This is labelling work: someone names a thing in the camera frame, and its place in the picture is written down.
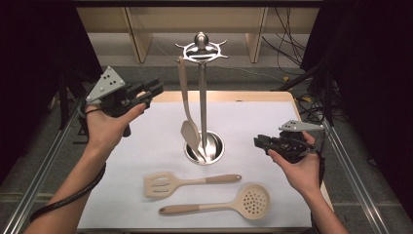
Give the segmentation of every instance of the wooden table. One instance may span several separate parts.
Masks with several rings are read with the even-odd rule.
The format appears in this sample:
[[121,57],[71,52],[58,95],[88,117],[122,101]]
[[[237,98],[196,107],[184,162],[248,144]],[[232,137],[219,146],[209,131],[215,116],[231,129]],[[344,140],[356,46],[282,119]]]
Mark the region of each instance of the wooden table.
[[[190,92],[191,114],[200,123],[199,93]],[[278,126],[299,119],[287,92],[208,92],[207,129],[220,135],[225,153],[216,163],[200,166],[183,152],[180,126],[186,119],[180,92],[164,92],[131,123],[107,162],[106,175],[85,208],[80,231],[130,232],[281,232],[311,226],[310,211],[291,188],[280,167],[253,144],[259,134],[277,136]],[[238,183],[191,185],[162,200],[145,198],[143,178],[171,171],[181,178],[239,174]],[[158,209],[175,204],[225,203],[250,182],[265,186],[271,209],[262,219],[248,220],[235,211],[162,216]],[[324,197],[330,203],[325,187]]]

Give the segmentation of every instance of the forearm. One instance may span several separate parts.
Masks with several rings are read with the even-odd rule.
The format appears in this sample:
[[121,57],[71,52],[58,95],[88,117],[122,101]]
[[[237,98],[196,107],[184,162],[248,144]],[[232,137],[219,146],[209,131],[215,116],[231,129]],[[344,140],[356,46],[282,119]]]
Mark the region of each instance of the forearm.
[[[110,151],[86,147],[85,152],[49,204],[58,202],[88,186],[98,175]],[[26,229],[25,233],[74,233],[89,198],[89,193],[80,199],[42,214]]]
[[349,233],[322,197],[321,192],[303,195],[322,234]]

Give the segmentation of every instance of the white table surface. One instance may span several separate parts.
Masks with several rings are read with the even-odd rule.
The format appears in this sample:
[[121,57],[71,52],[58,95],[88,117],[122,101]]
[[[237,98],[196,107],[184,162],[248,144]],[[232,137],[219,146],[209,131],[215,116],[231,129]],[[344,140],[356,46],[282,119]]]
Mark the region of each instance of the white table surface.
[[[191,114],[201,126],[198,102],[190,102]],[[80,230],[178,230],[228,228],[310,227],[310,210],[288,184],[284,173],[264,151],[254,146],[257,135],[277,137],[278,127],[297,120],[293,101],[223,101],[207,104],[207,129],[224,139],[225,153],[216,163],[200,166],[183,151],[180,134],[186,119],[182,102],[152,102],[131,123],[131,136],[124,137],[107,161],[106,174],[85,207]],[[162,200],[145,198],[143,178],[169,171],[180,178],[239,174],[238,183],[189,185]],[[261,219],[249,220],[236,211],[163,216],[158,209],[176,204],[231,202],[250,182],[265,186],[271,209]]]

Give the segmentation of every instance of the metal frame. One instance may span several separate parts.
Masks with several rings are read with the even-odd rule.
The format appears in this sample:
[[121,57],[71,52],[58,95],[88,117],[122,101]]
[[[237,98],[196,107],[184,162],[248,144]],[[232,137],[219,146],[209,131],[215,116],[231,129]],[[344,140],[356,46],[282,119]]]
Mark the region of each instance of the metal frame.
[[60,149],[63,147],[64,141],[66,140],[67,134],[70,131],[70,125],[78,117],[78,106],[80,106],[81,101],[77,99],[70,111],[70,117],[63,129],[59,130],[55,141],[53,142],[51,148],[49,149],[48,154],[43,160],[42,164],[39,167],[34,178],[31,180],[30,185],[27,190],[24,192],[23,197],[21,198],[19,205],[16,207],[13,212],[11,219],[4,230],[4,234],[10,233],[19,233],[27,215],[30,212],[30,209],[33,206],[33,203],[36,199],[36,196],[40,189],[42,188],[43,183],[46,181],[46,178],[54,165],[56,157],[60,152]]
[[331,127],[325,118],[322,120],[322,122],[327,129],[328,138],[331,141],[331,145],[333,146],[335,153],[337,154],[337,158],[340,161],[340,164],[347,176],[347,179],[350,182],[350,185],[355,191],[357,199],[360,202],[360,205],[364,210],[364,213],[368,221],[370,222],[370,226],[372,227],[374,233],[390,233],[382,218],[382,215],[380,214],[380,211],[377,209],[377,206],[375,205],[369,192],[365,188],[364,183],[362,182],[362,179],[358,175],[358,172],[352,162],[352,159],[349,157],[349,154],[347,153],[346,148],[338,137],[334,127]]

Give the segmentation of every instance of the wire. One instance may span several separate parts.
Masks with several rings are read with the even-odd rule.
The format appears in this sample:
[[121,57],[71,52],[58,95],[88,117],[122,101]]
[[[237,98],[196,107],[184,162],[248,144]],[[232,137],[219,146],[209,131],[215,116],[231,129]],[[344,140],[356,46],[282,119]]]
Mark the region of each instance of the wire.
[[158,47],[158,49],[159,49],[162,53],[164,53],[164,55],[168,56],[174,63],[179,63],[177,59],[173,58],[170,54],[168,54],[167,52],[165,52],[165,51],[161,48],[161,46],[158,44],[158,42],[156,42],[155,40],[152,40],[152,42],[154,43],[154,45],[155,45],[156,47]]
[[[282,39],[282,41],[280,42],[279,47],[276,48],[275,46],[271,45],[264,37],[262,37],[262,38],[264,39],[264,41],[265,41],[268,45],[270,45],[270,47],[271,47],[272,49],[274,49],[275,51],[277,51],[277,65],[279,66],[279,68],[280,68],[283,72],[285,72],[285,73],[287,73],[287,74],[301,75],[301,74],[294,74],[294,73],[287,72],[287,71],[283,70],[283,69],[280,67],[280,54],[284,55],[285,57],[287,57],[288,59],[290,59],[291,61],[293,61],[295,64],[297,64],[297,65],[300,66],[300,65],[301,65],[301,61],[302,61],[302,59],[303,59],[303,56],[301,55],[299,49],[300,49],[301,51],[305,51],[305,47],[304,47],[303,45],[301,45],[300,43],[298,43],[298,42],[292,37],[292,35],[291,35],[291,27],[290,27],[290,21],[289,21],[289,20],[290,20],[291,9],[290,9],[290,8],[286,8],[286,23],[284,23],[284,21],[282,20],[280,14],[279,14],[278,9],[275,8],[275,10],[276,10],[277,16],[278,16],[278,18],[279,18],[279,20],[280,20],[280,22],[281,22],[281,24],[282,24],[282,28],[283,28],[283,36],[281,37],[281,36],[279,36],[279,34],[277,34],[277,33],[276,33],[276,35],[277,35],[280,39]],[[283,51],[281,50],[282,43],[284,43],[284,42],[291,45],[292,53],[294,54],[294,57],[291,56],[291,55],[288,55],[287,53],[285,53],[285,52],[283,52]]]
[[88,186],[86,186],[84,189],[80,190],[76,194],[71,195],[70,197],[67,197],[63,200],[52,203],[52,204],[50,204],[46,207],[43,207],[43,208],[37,210],[36,212],[34,212],[31,215],[30,222],[34,221],[40,215],[43,215],[45,213],[48,213],[48,212],[54,211],[56,209],[59,209],[61,207],[64,207],[64,206],[80,199],[81,197],[85,196],[86,194],[88,194],[90,191],[92,191],[92,189],[94,189],[97,186],[97,184],[103,178],[105,170],[106,170],[106,163],[103,165],[103,168],[100,170],[99,174],[94,178],[94,180]]
[[[346,123],[348,122],[347,114],[344,108],[344,104],[342,103],[341,98],[334,93],[334,104],[331,104],[331,111],[332,117],[334,120]],[[303,105],[304,98],[311,98],[312,104],[310,107],[305,107]],[[324,115],[322,115],[321,119],[319,118],[320,114],[323,112],[323,107],[316,107],[317,103],[322,103],[323,99],[316,96],[315,94],[307,93],[297,98],[298,105],[301,107],[301,111],[299,112],[300,115],[307,113],[307,117],[303,118],[303,122],[313,122],[313,123],[321,123],[324,119]]]
[[252,75],[270,77],[270,78],[272,78],[272,79],[274,79],[274,80],[276,80],[276,81],[278,81],[278,82],[286,83],[285,81],[280,80],[280,79],[278,79],[278,78],[276,78],[276,77],[274,77],[274,76],[267,75],[267,74],[262,74],[262,73],[257,73],[257,72],[253,72],[253,71],[248,71],[248,70],[246,70],[246,69],[244,69],[244,68],[240,68],[240,67],[219,66],[219,65],[215,65],[215,67],[224,68],[224,69],[241,70],[241,71],[243,71],[243,72],[246,72],[246,73],[249,73],[249,74],[252,74]]

